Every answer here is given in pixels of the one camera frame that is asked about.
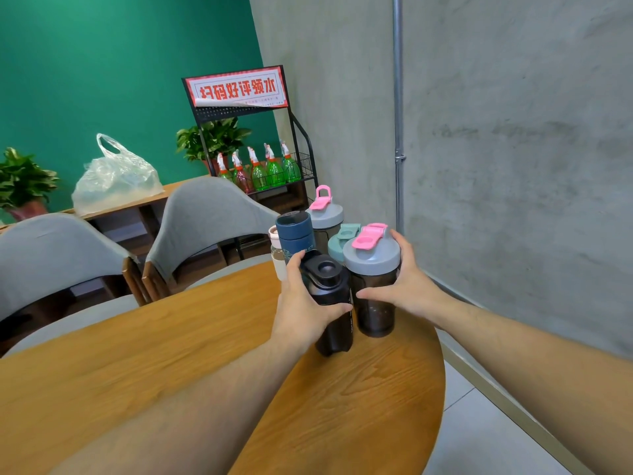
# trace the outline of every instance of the blue insulated bottle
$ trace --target blue insulated bottle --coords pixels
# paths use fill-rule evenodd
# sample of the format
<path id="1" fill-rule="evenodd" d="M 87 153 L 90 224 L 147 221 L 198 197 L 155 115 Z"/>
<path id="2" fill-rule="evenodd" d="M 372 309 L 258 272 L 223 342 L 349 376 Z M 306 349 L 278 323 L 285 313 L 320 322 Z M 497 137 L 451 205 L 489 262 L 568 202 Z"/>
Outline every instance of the blue insulated bottle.
<path id="1" fill-rule="evenodd" d="M 305 211 L 290 211 L 277 217 L 275 223 L 286 263 L 295 253 L 315 248 L 310 214 Z"/>

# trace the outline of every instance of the round wooden table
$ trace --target round wooden table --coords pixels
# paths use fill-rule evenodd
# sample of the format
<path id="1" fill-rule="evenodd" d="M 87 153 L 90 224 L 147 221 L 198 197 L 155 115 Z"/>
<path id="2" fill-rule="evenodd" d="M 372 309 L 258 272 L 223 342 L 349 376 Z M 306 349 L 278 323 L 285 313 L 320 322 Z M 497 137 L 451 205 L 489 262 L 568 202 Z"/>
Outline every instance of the round wooden table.
<path id="1" fill-rule="evenodd" d="M 0 472 L 46 473 L 263 343 L 279 289 L 264 263 L 0 359 Z M 231 473 L 420 475 L 443 405 L 437 334 L 398 313 L 384 338 L 356 330 L 347 353 L 308 350 Z"/>

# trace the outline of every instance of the gray wall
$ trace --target gray wall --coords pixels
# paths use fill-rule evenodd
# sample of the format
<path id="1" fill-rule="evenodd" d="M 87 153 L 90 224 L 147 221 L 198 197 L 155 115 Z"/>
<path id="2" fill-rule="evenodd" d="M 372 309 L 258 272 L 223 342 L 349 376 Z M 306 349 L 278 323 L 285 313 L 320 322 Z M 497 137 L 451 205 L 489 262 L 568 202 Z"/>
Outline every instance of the gray wall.
<path id="1" fill-rule="evenodd" d="M 393 223 L 391 0 L 251 6 L 321 181 L 348 221 Z M 633 357 L 633 0 L 405 0 L 404 13 L 418 261 L 502 315 Z"/>

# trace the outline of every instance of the floor tile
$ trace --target floor tile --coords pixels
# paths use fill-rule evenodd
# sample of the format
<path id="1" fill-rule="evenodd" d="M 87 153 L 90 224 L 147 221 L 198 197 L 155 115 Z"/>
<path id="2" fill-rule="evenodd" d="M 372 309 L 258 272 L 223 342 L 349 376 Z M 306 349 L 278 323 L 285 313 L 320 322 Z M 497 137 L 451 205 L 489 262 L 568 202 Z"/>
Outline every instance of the floor tile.
<path id="1" fill-rule="evenodd" d="M 444 361 L 446 371 L 446 394 L 444 396 L 444 409 L 453 405 L 456 401 L 473 389 L 471 383 L 457 370 Z"/>
<path id="2" fill-rule="evenodd" d="M 444 412 L 423 475 L 570 475 L 478 390 Z"/>

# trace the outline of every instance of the chair back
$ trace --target chair back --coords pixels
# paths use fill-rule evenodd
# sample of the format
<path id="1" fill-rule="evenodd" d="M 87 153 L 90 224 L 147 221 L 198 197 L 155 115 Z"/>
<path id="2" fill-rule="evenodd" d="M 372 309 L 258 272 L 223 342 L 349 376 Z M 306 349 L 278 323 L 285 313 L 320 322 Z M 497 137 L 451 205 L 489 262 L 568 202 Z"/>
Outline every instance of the chair back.
<path id="1" fill-rule="evenodd" d="M 218 242 L 267 234 L 278 215 L 229 180 L 217 176 L 195 178 L 167 199 L 146 263 L 150 262 L 167 280 L 180 263 Z"/>
<path id="2" fill-rule="evenodd" d="M 0 320 L 60 290 L 121 275 L 130 253 L 90 223 L 49 213 L 0 235 Z"/>

